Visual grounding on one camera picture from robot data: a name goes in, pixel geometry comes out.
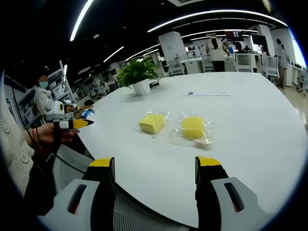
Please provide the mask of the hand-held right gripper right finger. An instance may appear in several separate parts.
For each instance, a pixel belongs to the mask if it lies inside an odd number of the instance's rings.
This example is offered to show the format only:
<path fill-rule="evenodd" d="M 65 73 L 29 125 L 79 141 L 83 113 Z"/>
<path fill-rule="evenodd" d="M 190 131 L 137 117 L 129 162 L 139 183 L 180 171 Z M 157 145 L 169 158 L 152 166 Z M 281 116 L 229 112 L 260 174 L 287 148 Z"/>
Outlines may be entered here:
<path fill-rule="evenodd" d="M 257 195 L 221 163 L 195 158 L 195 199 L 200 231 L 260 231 L 274 217 L 258 204 Z"/>

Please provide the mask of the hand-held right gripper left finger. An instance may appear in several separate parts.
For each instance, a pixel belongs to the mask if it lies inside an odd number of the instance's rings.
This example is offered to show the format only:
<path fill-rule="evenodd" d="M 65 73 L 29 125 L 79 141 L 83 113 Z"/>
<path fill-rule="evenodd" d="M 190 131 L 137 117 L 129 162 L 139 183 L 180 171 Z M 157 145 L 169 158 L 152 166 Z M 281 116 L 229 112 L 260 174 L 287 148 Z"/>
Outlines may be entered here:
<path fill-rule="evenodd" d="M 39 221 L 49 231 L 111 231 L 115 206 L 115 159 L 91 162 L 81 179 L 68 184 Z"/>

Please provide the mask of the person's left hand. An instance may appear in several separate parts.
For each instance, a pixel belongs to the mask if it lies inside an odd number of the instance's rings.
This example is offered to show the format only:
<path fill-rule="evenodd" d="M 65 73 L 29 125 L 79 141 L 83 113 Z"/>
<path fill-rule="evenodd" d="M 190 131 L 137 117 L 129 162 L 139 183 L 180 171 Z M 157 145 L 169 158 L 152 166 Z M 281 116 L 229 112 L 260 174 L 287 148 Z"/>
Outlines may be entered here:
<path fill-rule="evenodd" d="M 22 131 L 25 141 L 31 148 L 54 143 L 54 138 L 60 138 L 61 142 L 70 142 L 79 133 L 79 130 L 73 131 L 54 131 L 53 123 L 45 123 L 38 128 L 26 129 Z"/>

